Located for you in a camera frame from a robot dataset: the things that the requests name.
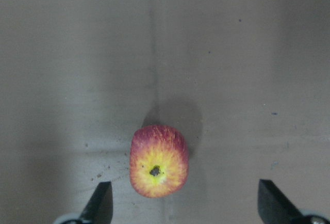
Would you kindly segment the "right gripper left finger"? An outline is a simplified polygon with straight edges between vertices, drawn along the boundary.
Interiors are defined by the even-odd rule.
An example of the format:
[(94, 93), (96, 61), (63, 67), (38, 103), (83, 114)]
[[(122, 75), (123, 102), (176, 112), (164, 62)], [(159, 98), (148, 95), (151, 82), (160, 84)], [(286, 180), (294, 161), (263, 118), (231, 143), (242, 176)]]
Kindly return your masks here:
[(113, 195), (111, 181), (98, 183), (81, 213), (68, 213), (57, 217), (53, 223), (111, 223)]

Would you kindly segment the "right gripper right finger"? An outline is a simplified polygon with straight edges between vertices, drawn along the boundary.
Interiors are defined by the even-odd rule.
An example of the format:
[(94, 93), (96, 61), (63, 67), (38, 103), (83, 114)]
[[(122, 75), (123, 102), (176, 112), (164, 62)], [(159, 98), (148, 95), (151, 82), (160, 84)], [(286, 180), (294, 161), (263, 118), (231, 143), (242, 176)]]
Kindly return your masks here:
[(317, 214), (303, 214), (271, 180), (258, 182), (257, 210), (265, 224), (329, 223)]

